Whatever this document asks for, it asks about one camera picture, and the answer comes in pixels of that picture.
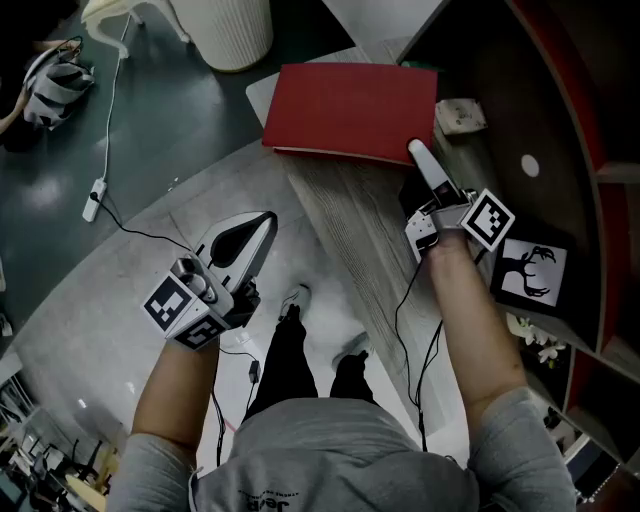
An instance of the black pants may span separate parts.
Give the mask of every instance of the black pants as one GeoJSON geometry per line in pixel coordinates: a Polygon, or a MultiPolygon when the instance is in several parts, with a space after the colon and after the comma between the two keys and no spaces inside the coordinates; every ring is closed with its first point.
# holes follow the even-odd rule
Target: black pants
{"type": "MultiPolygon", "coordinates": [[[[316,383],[304,356],[306,335],[307,331],[300,322],[299,309],[291,306],[287,316],[276,327],[258,394],[243,421],[290,398],[318,398],[316,383]]],[[[364,379],[365,359],[365,354],[342,358],[330,396],[358,398],[377,405],[364,379]]]]}

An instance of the gray sweatshirt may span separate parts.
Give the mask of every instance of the gray sweatshirt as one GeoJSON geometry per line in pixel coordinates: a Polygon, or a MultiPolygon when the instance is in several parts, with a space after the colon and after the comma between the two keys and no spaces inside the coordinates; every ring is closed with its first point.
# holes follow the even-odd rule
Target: gray sweatshirt
{"type": "Polygon", "coordinates": [[[419,451],[390,414],[362,400],[274,405],[243,423],[229,460],[201,479],[179,448],[137,434],[107,510],[475,511],[486,497],[507,511],[575,510],[566,466],[524,388],[485,411],[466,470],[419,451]]]}

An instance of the circular hole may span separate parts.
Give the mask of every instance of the circular hole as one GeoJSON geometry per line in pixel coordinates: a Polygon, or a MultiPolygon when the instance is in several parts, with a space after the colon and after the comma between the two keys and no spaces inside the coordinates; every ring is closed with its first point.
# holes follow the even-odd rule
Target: circular hole
{"type": "Polygon", "coordinates": [[[523,155],[520,160],[520,165],[522,165],[524,173],[531,178],[535,178],[540,174],[540,165],[531,155],[523,155]]]}

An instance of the white cable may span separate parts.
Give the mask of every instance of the white cable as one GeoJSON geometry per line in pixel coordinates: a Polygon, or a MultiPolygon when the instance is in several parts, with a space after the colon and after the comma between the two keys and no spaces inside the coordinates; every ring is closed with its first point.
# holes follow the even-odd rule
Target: white cable
{"type": "MultiPolygon", "coordinates": [[[[131,15],[127,18],[127,24],[124,26],[120,41],[124,41],[124,36],[127,34],[129,28],[129,22],[131,21],[131,15]]],[[[107,179],[107,169],[109,168],[109,127],[111,126],[111,114],[113,112],[113,104],[116,100],[116,82],[118,81],[118,72],[120,71],[120,61],[122,59],[118,56],[118,64],[116,65],[116,72],[113,76],[113,88],[111,89],[111,106],[109,107],[109,114],[107,115],[107,143],[104,148],[104,172],[102,173],[102,181],[107,179]]]]}

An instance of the white trash bin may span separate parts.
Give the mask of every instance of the white trash bin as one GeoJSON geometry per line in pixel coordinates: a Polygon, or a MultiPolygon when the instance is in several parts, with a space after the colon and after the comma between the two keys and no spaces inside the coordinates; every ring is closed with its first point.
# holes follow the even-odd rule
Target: white trash bin
{"type": "Polygon", "coordinates": [[[273,42],[269,0],[171,0],[180,24],[216,71],[243,71],[273,42]]]}

